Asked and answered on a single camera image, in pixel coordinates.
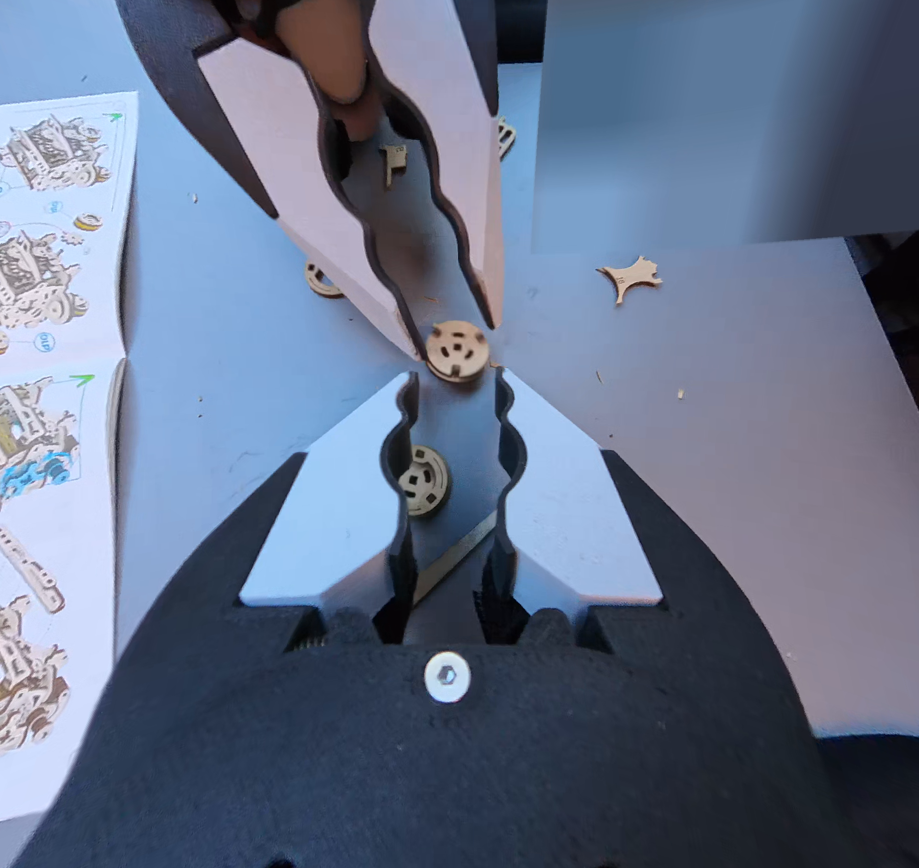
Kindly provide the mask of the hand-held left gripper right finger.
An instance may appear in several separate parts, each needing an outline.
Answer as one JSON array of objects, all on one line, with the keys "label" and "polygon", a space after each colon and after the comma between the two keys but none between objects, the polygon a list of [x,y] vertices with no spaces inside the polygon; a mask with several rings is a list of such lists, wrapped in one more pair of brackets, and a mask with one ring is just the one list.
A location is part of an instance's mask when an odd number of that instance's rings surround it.
[{"label": "hand-held left gripper right finger", "polygon": [[544,609],[578,633],[594,607],[657,606],[661,587],[599,444],[507,368],[494,404],[508,481],[475,594],[485,641],[517,643]]}]

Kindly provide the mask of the star-shaped wooden scrap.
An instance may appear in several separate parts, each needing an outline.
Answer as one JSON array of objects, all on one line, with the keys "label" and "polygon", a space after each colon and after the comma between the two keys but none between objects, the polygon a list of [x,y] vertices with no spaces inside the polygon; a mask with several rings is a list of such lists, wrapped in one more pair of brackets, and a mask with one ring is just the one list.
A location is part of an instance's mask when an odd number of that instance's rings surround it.
[{"label": "star-shaped wooden scrap", "polygon": [[662,278],[658,276],[658,265],[642,255],[627,267],[601,266],[594,270],[615,288],[617,308],[623,304],[631,288],[659,288],[662,284]]}]

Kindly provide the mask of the wooden disc with square holes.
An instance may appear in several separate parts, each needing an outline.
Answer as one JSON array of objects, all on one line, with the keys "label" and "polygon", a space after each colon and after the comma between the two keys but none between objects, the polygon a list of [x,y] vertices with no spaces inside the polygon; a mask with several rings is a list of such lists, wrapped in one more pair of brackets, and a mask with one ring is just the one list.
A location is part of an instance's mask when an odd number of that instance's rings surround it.
[{"label": "wooden disc with square holes", "polygon": [[435,323],[426,340],[426,364],[438,379],[465,385],[490,366],[490,346],[472,323]]}]

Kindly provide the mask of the assembly instruction booklet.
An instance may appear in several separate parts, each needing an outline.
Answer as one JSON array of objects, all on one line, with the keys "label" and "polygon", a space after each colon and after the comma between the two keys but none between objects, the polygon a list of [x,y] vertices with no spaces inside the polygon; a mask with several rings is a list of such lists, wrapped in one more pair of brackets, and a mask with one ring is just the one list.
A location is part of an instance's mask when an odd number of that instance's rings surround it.
[{"label": "assembly instruction booklet", "polygon": [[1,109],[1,819],[59,793],[113,667],[136,93]]}]

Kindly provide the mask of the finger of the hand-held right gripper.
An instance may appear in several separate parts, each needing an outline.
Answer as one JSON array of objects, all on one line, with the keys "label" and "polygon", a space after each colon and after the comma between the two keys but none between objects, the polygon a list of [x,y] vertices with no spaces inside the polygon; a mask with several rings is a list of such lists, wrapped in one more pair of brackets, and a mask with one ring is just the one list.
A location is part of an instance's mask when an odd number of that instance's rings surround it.
[{"label": "finger of the hand-held right gripper", "polygon": [[389,341],[416,361],[424,343],[374,232],[352,207],[338,171],[338,133],[298,62],[238,37],[199,67],[278,213],[308,261]]},{"label": "finger of the hand-held right gripper", "polygon": [[502,323],[504,237],[495,0],[375,0],[370,66],[392,127],[420,142],[430,196],[490,329]]}]

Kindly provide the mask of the person's right hand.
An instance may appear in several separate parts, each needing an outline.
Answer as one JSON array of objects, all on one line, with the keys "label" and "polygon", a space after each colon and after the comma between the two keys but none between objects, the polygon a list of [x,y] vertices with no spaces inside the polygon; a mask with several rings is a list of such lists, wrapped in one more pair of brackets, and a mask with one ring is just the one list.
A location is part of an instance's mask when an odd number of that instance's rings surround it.
[{"label": "person's right hand", "polygon": [[280,41],[334,102],[353,104],[366,84],[360,0],[300,0],[277,13]]}]

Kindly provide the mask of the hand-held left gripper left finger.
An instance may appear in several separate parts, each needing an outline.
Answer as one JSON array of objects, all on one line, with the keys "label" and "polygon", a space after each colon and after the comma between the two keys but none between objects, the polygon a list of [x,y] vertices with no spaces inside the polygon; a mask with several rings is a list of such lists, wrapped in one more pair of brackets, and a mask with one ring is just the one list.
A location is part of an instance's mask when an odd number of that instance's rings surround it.
[{"label": "hand-held left gripper left finger", "polygon": [[401,644],[418,571],[399,478],[412,461],[417,372],[388,385],[314,441],[242,586],[248,607],[364,613]]}]

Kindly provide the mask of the thick slotted wooden wheel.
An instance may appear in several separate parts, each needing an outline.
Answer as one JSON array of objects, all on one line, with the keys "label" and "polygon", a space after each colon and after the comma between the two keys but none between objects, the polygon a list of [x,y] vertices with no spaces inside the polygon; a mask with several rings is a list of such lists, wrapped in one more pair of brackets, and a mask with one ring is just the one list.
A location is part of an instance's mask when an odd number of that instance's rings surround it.
[{"label": "thick slotted wooden wheel", "polygon": [[399,477],[398,485],[405,497],[409,517],[430,517],[446,504],[450,495],[448,464],[429,446],[412,445],[410,465]]}]

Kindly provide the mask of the thin wooden stick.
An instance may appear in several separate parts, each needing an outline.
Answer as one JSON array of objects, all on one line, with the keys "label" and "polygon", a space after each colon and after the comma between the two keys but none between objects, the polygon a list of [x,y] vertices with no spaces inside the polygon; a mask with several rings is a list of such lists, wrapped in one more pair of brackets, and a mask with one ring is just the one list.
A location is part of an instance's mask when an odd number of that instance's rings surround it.
[{"label": "thin wooden stick", "polygon": [[419,606],[439,584],[453,573],[454,569],[465,561],[470,553],[486,540],[494,530],[496,522],[497,511],[493,511],[474,529],[419,572],[412,601],[413,608]]}]

